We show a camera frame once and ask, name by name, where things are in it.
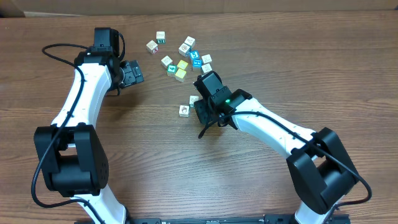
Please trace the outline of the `white acorn picture block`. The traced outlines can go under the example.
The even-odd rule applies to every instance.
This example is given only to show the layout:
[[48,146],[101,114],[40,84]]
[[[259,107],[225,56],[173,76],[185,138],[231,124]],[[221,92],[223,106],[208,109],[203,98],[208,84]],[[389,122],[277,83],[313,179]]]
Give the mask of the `white acorn picture block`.
[[180,105],[178,113],[180,117],[188,118],[190,116],[190,107],[187,105]]

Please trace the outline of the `white block brown picture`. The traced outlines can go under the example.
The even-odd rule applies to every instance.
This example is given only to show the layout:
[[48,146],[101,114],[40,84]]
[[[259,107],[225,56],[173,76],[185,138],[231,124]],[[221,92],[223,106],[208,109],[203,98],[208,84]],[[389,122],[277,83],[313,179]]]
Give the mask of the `white block brown picture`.
[[202,74],[204,74],[204,75],[209,73],[209,72],[211,72],[212,70],[213,69],[212,69],[212,67],[211,67],[211,65],[209,63],[204,64],[204,65],[201,66],[201,71],[202,71]]

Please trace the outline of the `yellow block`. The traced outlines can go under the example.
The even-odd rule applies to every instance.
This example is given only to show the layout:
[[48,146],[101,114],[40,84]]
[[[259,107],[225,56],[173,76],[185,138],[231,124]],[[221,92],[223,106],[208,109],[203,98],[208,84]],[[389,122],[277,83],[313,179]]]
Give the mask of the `yellow block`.
[[178,62],[178,64],[177,64],[177,67],[178,67],[179,69],[186,70],[187,67],[188,67],[188,62],[186,62],[186,61],[184,61],[184,60],[180,60],[180,61]]
[[180,82],[184,82],[186,76],[187,76],[187,72],[181,68],[179,68],[175,73],[175,79]]

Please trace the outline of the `blue number five block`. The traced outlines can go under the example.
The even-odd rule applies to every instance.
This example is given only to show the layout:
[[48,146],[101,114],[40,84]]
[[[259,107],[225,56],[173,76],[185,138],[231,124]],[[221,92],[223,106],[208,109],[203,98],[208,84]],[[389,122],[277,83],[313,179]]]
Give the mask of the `blue number five block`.
[[199,53],[198,53],[197,50],[192,50],[192,51],[190,51],[189,57],[190,57],[190,60],[191,60],[192,62],[193,62],[194,60],[199,60],[199,59],[200,59],[200,55],[199,55]]

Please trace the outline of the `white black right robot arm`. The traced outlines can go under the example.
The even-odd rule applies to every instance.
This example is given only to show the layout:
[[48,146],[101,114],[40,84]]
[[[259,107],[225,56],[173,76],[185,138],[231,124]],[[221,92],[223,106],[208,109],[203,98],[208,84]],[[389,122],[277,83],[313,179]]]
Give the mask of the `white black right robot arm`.
[[231,91],[216,72],[198,76],[202,99],[194,107],[208,129],[213,125],[248,133],[287,162],[301,199],[291,223],[326,223],[341,199],[358,183],[358,171],[338,135],[329,128],[303,128],[271,112],[250,93]]

